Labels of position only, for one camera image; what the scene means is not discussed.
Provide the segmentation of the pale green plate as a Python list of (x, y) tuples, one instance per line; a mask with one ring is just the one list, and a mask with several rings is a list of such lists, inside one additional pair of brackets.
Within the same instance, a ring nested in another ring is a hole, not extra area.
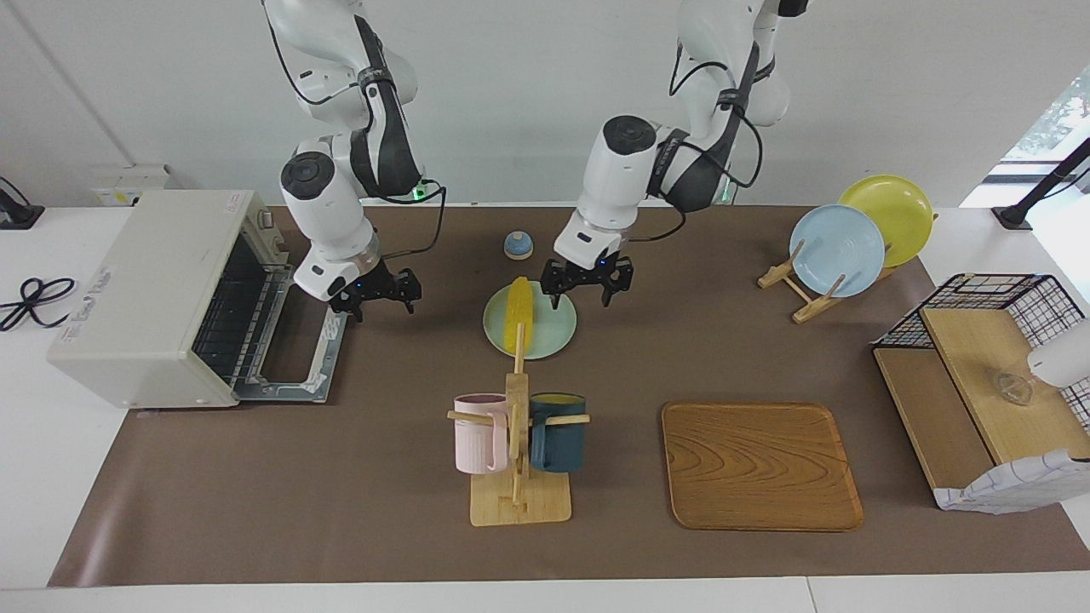
[[(568, 295), (562, 295), (557, 309), (553, 309), (552, 296), (542, 293), (540, 283), (530, 284), (534, 295), (534, 327), (530, 334), (525, 358), (536, 360), (560, 352), (576, 336), (577, 310)], [(482, 325), (487, 341), (498, 352), (513, 357), (513, 349), (509, 350), (502, 345), (508, 289), (509, 286), (505, 286), (491, 296), (483, 311)]]

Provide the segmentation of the yellow corn cob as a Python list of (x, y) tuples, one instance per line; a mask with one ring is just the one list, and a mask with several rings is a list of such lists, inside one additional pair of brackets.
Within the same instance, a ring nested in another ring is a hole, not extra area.
[(517, 277), (508, 287), (505, 311), (502, 311), (502, 349), (514, 354), (519, 339), (523, 348), (532, 344), (534, 329), (534, 286), (525, 277)]

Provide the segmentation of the beige toaster oven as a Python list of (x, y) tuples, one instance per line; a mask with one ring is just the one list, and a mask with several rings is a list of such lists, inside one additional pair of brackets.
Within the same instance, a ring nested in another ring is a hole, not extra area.
[(295, 268), (252, 190), (141, 195), (46, 353), (124, 410), (324, 402), (346, 315), (324, 312), (303, 381), (262, 373)]

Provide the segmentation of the dark blue mug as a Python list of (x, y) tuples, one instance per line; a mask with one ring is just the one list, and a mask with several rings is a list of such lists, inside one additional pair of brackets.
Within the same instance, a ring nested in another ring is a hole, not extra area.
[(572, 473), (584, 461), (584, 424), (546, 424), (550, 416), (588, 414), (588, 399), (576, 393), (541, 392), (530, 396), (530, 462), (537, 471)]

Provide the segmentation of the brown table mat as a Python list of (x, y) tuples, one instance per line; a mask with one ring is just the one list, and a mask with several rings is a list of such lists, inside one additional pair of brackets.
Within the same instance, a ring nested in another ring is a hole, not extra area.
[[(716, 207), (630, 251), (627, 295), (572, 292), (576, 338), (530, 364), (533, 389), (588, 397), (572, 519), (475, 528), (453, 467), (455, 396), (497, 392), (510, 358), (480, 325), (491, 295), (535, 276), (508, 261), (564, 209), (447, 213), (412, 261), (413, 315), (370, 304), (326, 404), (126, 414), (50, 586), (147, 582), (556, 581), (1087, 570), (1064, 509), (938, 510), (869, 342), (927, 295), (911, 263), (818, 322), (755, 280), (787, 254), (801, 207)], [(659, 411), (669, 401), (813, 401), (840, 428), (864, 521), (845, 533), (686, 530), (674, 520)]]

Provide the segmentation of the wooden plate rack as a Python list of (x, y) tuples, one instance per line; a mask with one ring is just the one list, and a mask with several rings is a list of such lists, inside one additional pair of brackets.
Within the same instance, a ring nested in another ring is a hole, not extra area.
[(795, 324), (818, 318), (897, 271), (880, 267), (875, 249), (856, 240), (798, 239), (790, 247), (787, 260), (763, 272), (756, 287), (783, 284), (798, 295), (801, 306), (791, 314)]

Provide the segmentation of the wooden mug rack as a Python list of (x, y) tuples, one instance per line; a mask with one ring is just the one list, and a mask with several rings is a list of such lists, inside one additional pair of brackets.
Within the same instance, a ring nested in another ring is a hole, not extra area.
[[(476, 528), (567, 521), (572, 515), (569, 478), (537, 471), (530, 462), (530, 384), (519, 339), (513, 372), (506, 375), (509, 465), (502, 473), (468, 474), (468, 520)], [(486, 423), (482, 414), (447, 412), (452, 421)]]

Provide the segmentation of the brown wooden tray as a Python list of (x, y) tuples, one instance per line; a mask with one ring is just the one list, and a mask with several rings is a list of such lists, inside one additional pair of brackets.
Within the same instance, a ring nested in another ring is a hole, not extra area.
[(841, 533), (864, 521), (829, 408), (669, 401), (659, 423), (674, 520), (689, 530)]

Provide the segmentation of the light blue plate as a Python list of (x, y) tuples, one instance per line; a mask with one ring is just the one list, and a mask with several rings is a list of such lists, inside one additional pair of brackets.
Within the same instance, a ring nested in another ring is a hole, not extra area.
[(862, 295), (880, 276), (885, 244), (877, 225), (860, 211), (829, 204), (795, 224), (788, 251), (795, 276), (818, 295)]

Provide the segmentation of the white power strip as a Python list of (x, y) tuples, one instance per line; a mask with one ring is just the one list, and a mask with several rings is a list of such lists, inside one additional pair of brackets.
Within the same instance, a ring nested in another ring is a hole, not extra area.
[(166, 189), (170, 181), (166, 164), (99, 166), (92, 169), (90, 191), (99, 206), (129, 207), (147, 191)]

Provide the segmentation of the yellow plate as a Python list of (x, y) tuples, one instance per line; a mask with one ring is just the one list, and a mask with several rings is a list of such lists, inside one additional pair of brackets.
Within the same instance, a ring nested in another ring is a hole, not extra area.
[(841, 192), (838, 203), (864, 213), (885, 245), (885, 268), (915, 259), (929, 242), (937, 214), (915, 182), (899, 175), (872, 175)]

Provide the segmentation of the black desk clamp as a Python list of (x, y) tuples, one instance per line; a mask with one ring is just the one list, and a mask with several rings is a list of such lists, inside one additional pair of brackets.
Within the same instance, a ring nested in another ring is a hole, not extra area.
[(0, 230), (28, 230), (43, 213), (43, 205), (32, 204), (19, 187), (0, 175)]

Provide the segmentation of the clear glass item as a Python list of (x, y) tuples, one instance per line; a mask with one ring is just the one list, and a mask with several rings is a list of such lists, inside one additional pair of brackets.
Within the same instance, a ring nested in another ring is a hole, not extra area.
[(992, 375), (993, 388), (1005, 401), (1016, 406), (1029, 406), (1036, 396), (1036, 383), (1031, 377), (1009, 371), (996, 371)]

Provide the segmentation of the white checked cloth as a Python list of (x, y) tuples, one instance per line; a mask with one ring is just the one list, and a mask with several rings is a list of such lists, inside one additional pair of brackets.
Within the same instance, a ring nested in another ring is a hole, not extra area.
[(942, 510), (1022, 513), (1090, 493), (1090, 458), (1073, 458), (1068, 450), (1047, 450), (1012, 462), (1001, 462), (964, 488), (932, 491)]

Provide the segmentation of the window with white frame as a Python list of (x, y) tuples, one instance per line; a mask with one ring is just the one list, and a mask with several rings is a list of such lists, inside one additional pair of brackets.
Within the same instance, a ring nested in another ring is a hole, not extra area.
[(1090, 65), (1077, 74), (1047, 109), (1005, 152), (986, 182), (1027, 182), (1047, 175), (1090, 137)]

